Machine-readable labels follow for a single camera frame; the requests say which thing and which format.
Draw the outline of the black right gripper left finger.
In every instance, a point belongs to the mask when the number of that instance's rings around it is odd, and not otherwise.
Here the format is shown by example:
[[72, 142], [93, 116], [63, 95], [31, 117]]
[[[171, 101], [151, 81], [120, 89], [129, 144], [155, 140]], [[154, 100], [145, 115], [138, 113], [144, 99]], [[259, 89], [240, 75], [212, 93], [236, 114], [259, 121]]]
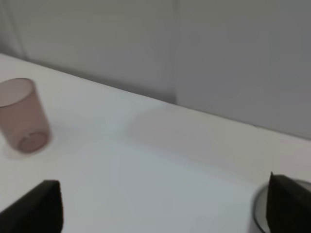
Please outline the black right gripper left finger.
[[2, 233], [60, 233], [63, 202], [58, 180], [44, 180], [0, 213]]

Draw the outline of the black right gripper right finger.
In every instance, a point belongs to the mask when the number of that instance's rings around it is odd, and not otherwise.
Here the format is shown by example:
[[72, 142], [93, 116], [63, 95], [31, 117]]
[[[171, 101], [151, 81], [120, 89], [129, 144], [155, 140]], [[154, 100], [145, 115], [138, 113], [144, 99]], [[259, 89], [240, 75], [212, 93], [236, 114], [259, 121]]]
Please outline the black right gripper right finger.
[[285, 175], [271, 173], [266, 220], [272, 233], [309, 233], [311, 192]]

